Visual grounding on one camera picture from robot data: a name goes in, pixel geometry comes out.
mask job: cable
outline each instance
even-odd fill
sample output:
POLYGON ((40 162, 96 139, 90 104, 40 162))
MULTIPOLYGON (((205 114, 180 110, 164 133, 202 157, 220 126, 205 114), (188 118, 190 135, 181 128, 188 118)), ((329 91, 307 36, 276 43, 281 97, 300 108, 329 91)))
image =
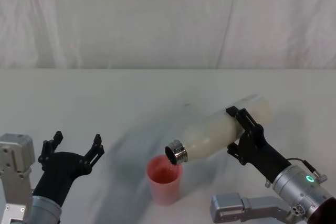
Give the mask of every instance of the cable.
POLYGON ((306 168, 308 168, 308 170, 311 172, 311 173, 314 173, 316 171, 316 169, 308 163, 308 161, 306 160, 303 160, 303 159, 300 159, 300 158, 297 158, 297 157, 291 157, 291 158, 288 158, 287 160, 297 160, 297 161, 301 161, 306 168))
POLYGON ((297 161, 303 162, 303 159, 300 159, 300 158, 297 158, 297 157, 291 157, 291 158, 288 158, 287 160, 297 160, 297 161))

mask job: metal bracket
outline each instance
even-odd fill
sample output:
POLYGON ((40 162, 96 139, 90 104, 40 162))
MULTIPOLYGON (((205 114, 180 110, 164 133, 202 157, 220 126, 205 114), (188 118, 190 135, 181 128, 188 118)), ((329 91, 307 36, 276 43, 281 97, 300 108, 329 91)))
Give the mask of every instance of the metal bracket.
POLYGON ((276 197, 248 199, 241 198, 238 193, 215 195, 210 212, 214 223, 272 217, 286 224, 295 224, 302 221, 305 215, 302 207, 290 208, 276 197))
POLYGON ((6 198, 1 224, 29 217, 33 203, 29 174, 34 161, 30 136, 5 134, 0 137, 0 177, 6 198))

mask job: green indicator light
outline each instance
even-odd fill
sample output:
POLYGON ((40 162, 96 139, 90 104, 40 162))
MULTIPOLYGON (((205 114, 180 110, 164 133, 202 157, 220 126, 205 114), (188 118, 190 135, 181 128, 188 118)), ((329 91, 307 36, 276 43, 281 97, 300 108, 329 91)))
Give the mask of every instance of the green indicator light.
POLYGON ((309 175, 306 176, 306 179, 309 181, 309 182, 314 182, 314 179, 312 177, 310 177, 309 175))

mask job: liquid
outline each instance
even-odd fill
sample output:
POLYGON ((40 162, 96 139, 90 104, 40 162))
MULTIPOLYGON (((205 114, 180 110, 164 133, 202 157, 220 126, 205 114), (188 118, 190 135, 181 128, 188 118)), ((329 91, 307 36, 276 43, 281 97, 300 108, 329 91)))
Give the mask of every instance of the liquid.
POLYGON ((158 169, 152 176, 152 180, 160 184, 167 184, 176 179, 177 171, 175 171, 172 167, 158 169))

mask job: bottle opening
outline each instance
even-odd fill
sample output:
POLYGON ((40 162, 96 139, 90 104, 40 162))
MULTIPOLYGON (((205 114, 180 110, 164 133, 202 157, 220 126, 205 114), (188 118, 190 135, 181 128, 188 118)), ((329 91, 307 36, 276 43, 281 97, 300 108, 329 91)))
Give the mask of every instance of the bottle opening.
POLYGON ((177 165, 177 160, 176 160, 173 150, 170 149, 168 146, 166 146, 164 149, 164 152, 166 153, 166 156, 168 160, 170 161, 170 163, 172 163, 173 165, 177 165))

